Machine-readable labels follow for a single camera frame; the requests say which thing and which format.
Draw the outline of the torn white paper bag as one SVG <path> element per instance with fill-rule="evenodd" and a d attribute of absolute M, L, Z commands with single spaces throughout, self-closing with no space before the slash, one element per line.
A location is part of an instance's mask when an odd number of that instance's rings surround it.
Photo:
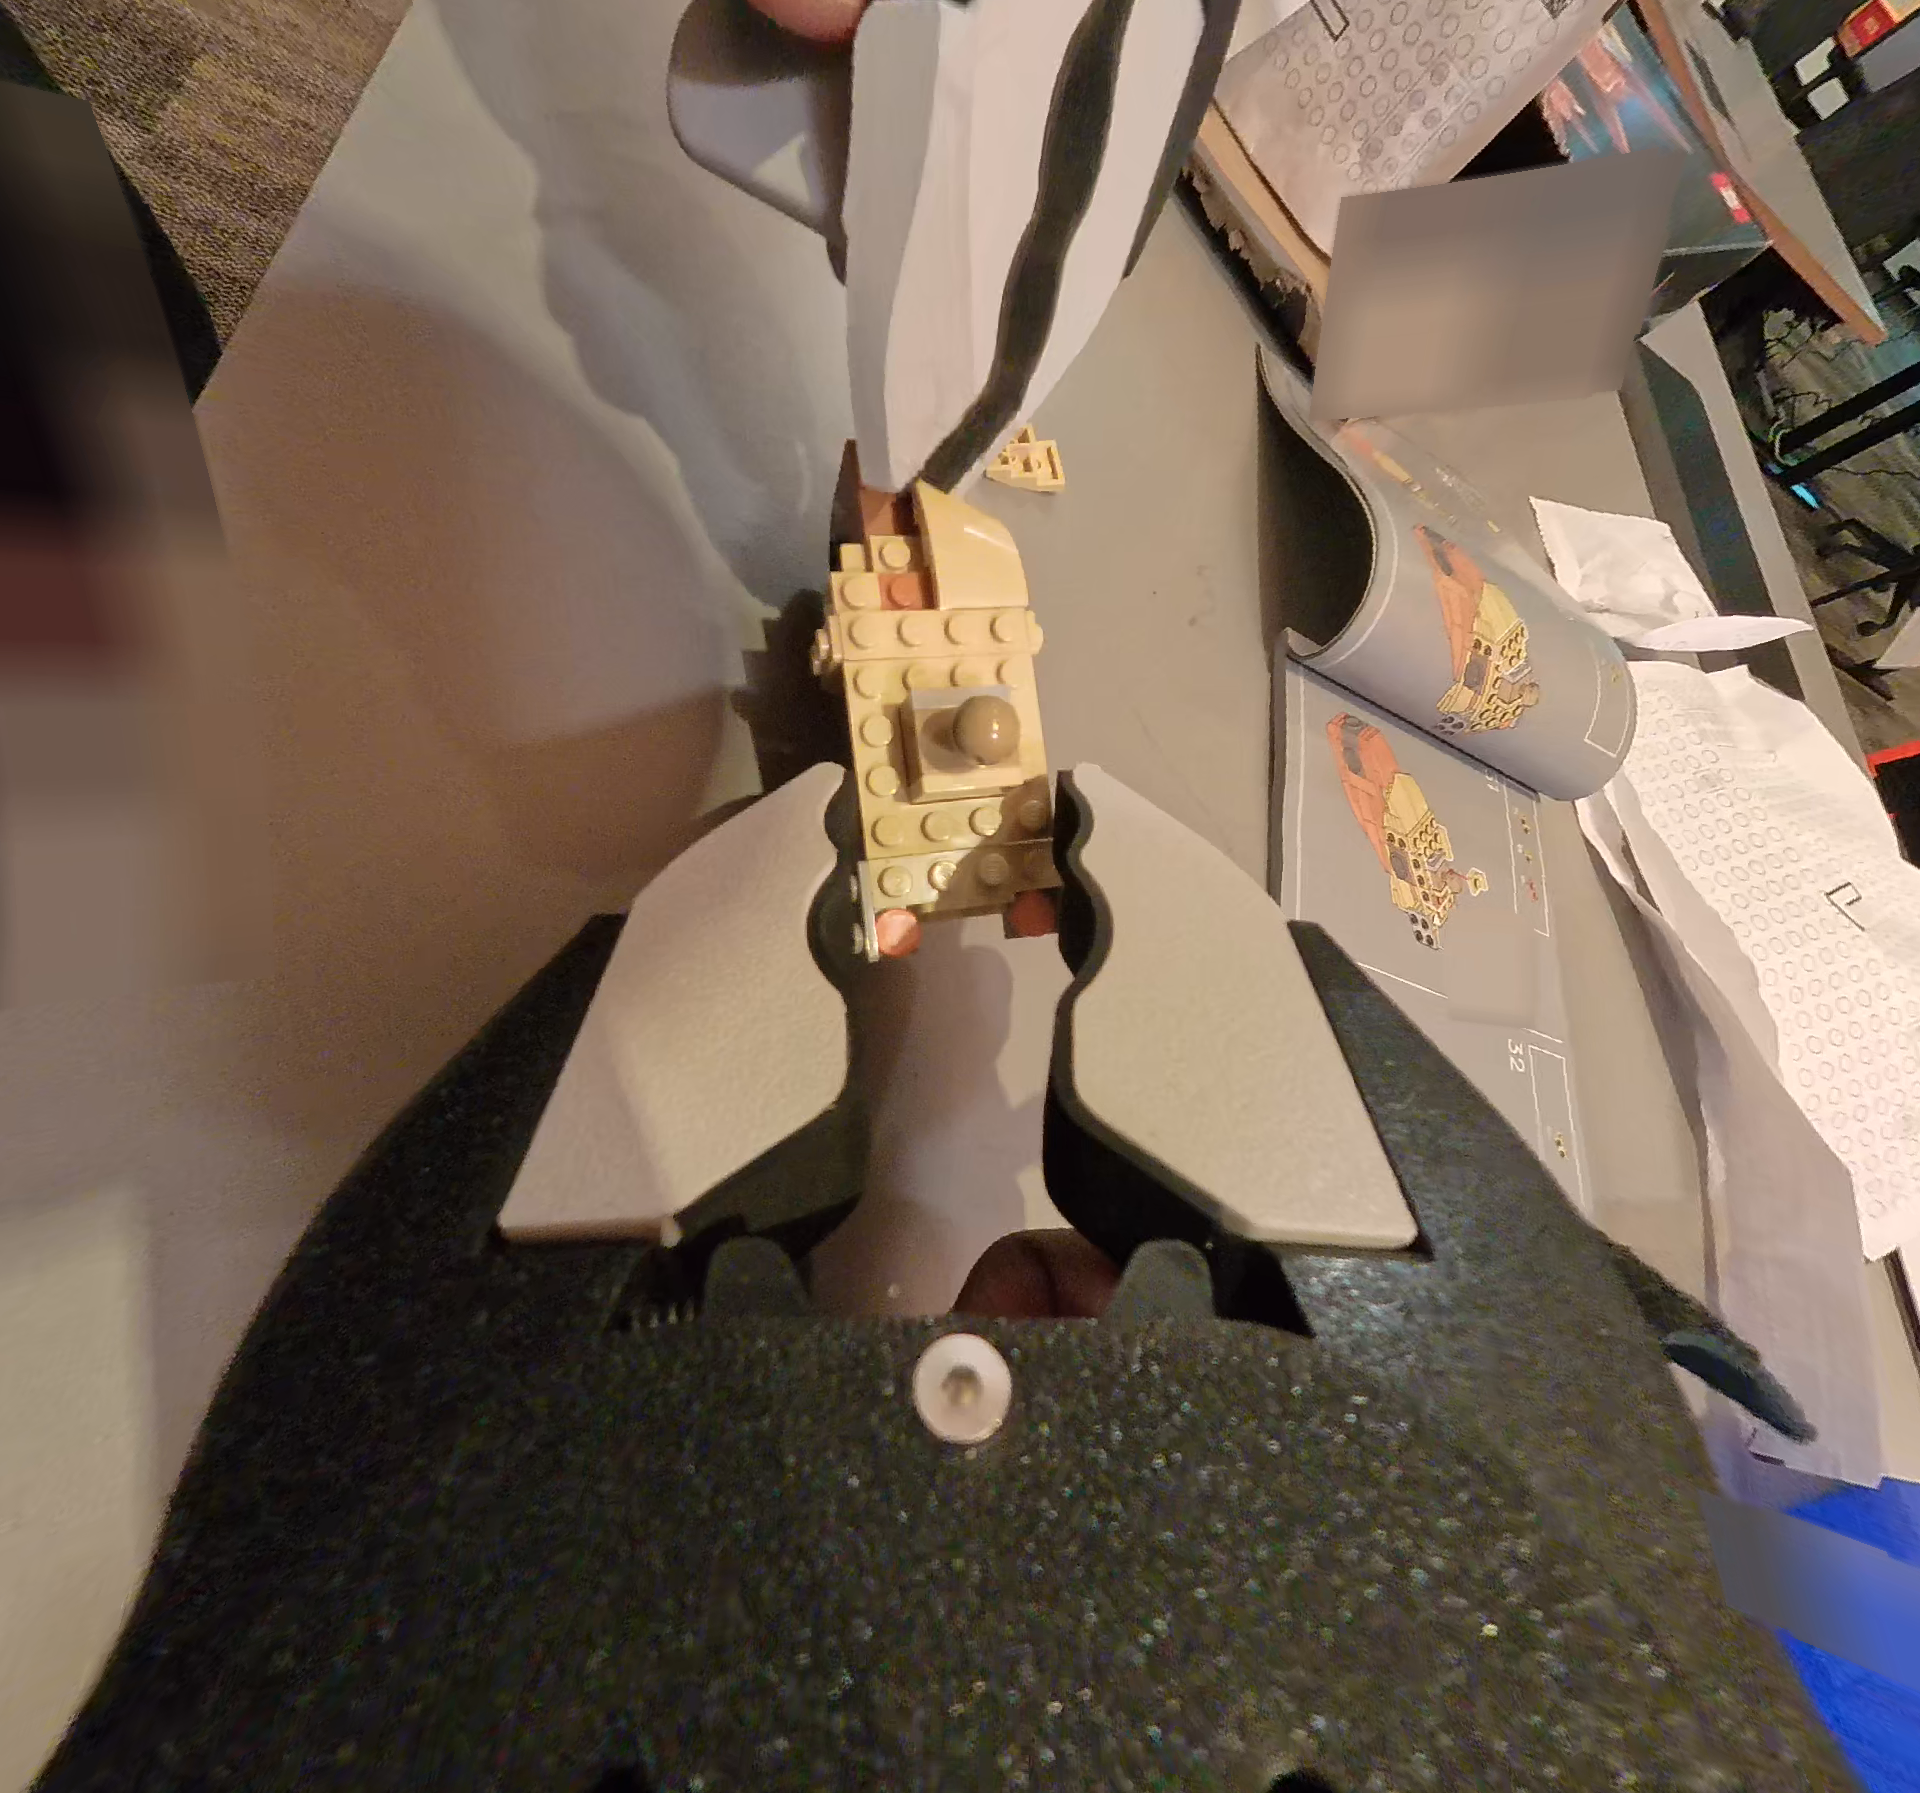
<path fill-rule="evenodd" d="M 1554 579 L 1616 642 L 1643 653 L 1740 653 L 1811 633 L 1789 614 L 1722 614 L 1656 517 L 1531 496 Z"/>

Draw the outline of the grey instruction booklet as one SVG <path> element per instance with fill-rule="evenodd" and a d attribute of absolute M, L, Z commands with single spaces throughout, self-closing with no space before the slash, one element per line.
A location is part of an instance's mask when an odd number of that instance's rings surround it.
<path fill-rule="evenodd" d="M 1270 887 L 1588 1209 L 1543 820 L 1626 759 L 1623 654 L 1452 467 L 1377 423 L 1314 426 L 1283 348 L 1259 375 L 1288 589 Z"/>

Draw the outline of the blue storage bin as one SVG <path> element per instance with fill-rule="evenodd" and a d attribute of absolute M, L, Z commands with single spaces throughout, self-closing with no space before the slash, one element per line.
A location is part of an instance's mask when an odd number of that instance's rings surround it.
<path fill-rule="evenodd" d="M 1703 1496 L 1730 1607 L 1769 1628 L 1869 1789 L 1919 1786 L 1919 1487 L 1886 1478 L 1789 1511 Z"/>

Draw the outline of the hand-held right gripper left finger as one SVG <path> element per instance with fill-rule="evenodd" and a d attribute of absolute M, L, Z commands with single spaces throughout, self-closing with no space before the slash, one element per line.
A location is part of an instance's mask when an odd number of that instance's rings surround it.
<path fill-rule="evenodd" d="M 674 859 L 634 900 L 501 1208 L 506 1238 L 809 1246 L 851 1209 L 849 773 L 814 764 Z"/>

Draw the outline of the white numbered paper bag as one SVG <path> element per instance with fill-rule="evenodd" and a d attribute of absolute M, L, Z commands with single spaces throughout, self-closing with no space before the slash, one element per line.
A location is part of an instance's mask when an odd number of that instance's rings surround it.
<path fill-rule="evenodd" d="M 1319 247 L 1351 196 L 1450 180 L 1623 0 L 1243 0 L 1215 106 Z"/>

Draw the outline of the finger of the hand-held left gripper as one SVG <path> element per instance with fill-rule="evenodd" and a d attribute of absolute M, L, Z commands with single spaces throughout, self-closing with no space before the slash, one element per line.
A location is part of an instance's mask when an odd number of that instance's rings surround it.
<path fill-rule="evenodd" d="M 1020 245 L 1013 313 L 959 463 L 986 463 L 1060 380 L 1135 254 L 1202 45 L 1202 0 L 1117 0 L 1097 21 L 1048 145 L 1043 208 Z"/>
<path fill-rule="evenodd" d="M 875 0 L 851 45 L 844 199 L 863 479 L 911 483 L 995 365 L 1043 130 L 1094 0 Z"/>

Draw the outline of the white circle-print paper bag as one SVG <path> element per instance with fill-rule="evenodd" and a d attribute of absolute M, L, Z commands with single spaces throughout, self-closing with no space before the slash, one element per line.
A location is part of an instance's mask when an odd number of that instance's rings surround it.
<path fill-rule="evenodd" d="M 1916 1480 L 1919 886 L 1860 766 L 1744 669 L 1627 666 L 1637 730 L 1581 829 L 1679 1002 L 1706 1137 L 1708 1300 L 1816 1429 L 1734 1443 Z"/>

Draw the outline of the dark toy set box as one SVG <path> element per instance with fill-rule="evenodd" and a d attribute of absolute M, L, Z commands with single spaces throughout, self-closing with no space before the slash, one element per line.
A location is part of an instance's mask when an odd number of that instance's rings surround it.
<path fill-rule="evenodd" d="M 1670 69 L 1635 4 L 1620 6 L 1537 98 L 1568 160 L 1673 153 L 1679 162 L 1648 320 L 1703 301 L 1715 317 L 1740 307 L 1791 307 L 1801 286 L 1761 209 L 1756 158 L 1730 125 L 1719 78 L 1687 52 Z"/>

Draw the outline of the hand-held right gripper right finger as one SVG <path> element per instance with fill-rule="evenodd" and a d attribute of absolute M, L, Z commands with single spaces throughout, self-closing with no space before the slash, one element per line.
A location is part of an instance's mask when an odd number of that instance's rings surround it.
<path fill-rule="evenodd" d="M 1404 1190 L 1270 894 L 1095 764 L 1058 779 L 1068 991 L 1045 1187 L 1108 1251 L 1154 1204 L 1261 1246 L 1403 1252 Z"/>

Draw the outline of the brown cardboard piece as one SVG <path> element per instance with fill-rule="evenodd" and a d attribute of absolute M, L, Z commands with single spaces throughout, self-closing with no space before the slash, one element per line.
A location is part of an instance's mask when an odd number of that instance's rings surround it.
<path fill-rule="evenodd" d="M 1285 336 L 1318 360 L 1329 257 L 1309 240 L 1253 164 L 1215 103 L 1207 106 L 1187 162 L 1207 224 L 1253 276 Z"/>

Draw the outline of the grey desk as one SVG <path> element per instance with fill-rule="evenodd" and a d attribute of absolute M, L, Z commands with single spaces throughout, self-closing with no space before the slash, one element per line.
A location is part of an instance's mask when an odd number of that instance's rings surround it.
<path fill-rule="evenodd" d="M 1613 1245 L 1318 926 L 1293 930 L 1420 1229 L 1261 1246 L 1154 1204 L 1097 1320 L 959 1317 L 992 1246 L 846 1302 L 911 1028 L 998 1106 L 1005 999 L 846 982 L 869 1155 L 809 1246 L 497 1225 L 636 895 L 840 750 L 821 614 L 842 288 L 668 145 L 687 0 L 424 0 L 390 59 L 433 247 L 547 362 L 281 262 L 195 417 L 244 687 L 187 739 L 240 826 L 248 963 L 195 1182 L 309 1165 L 413 1026 L 471 1033 L 293 1240 L 209 1388 L 145 1579 L 36 1789 L 1853 1789 L 1730 1613 L 1715 1482 Z M 1268 834 L 1264 479 L 1202 483 L 1177 342 L 1068 428 L 1041 696 L 1237 866 Z M 836 800 L 851 908 L 851 779 Z"/>

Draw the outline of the person's right hand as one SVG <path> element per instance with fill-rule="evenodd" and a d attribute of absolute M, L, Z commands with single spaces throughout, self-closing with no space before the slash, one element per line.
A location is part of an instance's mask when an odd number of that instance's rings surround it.
<path fill-rule="evenodd" d="M 1075 1229 L 1020 1229 L 972 1264 L 951 1314 L 978 1320 L 1097 1320 L 1121 1267 Z"/>

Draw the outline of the tan and brown brick model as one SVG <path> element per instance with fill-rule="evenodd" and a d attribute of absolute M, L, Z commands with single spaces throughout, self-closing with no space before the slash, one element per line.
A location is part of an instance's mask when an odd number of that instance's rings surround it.
<path fill-rule="evenodd" d="M 871 961 L 911 953 L 942 920 L 995 917 L 1008 937 L 1058 929 L 1043 628 L 1031 600 L 935 606 L 911 488 L 866 483 L 846 445 L 811 649 L 847 718 L 855 947 Z"/>

